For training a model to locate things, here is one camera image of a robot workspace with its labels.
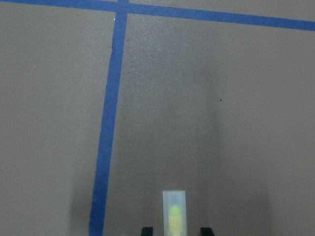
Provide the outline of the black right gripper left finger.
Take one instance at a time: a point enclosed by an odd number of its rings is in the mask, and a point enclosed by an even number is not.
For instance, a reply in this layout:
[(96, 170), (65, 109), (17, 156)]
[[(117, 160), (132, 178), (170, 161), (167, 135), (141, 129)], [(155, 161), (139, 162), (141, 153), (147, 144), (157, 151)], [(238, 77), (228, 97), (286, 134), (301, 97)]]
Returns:
[(153, 227), (143, 227), (141, 229), (141, 236), (153, 236)]

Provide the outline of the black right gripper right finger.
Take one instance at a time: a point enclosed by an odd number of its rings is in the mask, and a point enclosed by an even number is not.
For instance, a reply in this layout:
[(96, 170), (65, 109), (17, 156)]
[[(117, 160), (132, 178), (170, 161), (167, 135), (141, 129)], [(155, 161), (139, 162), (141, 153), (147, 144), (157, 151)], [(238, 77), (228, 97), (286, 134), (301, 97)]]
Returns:
[(200, 235), (201, 236), (215, 236), (213, 230), (209, 227), (201, 227), (200, 228)]

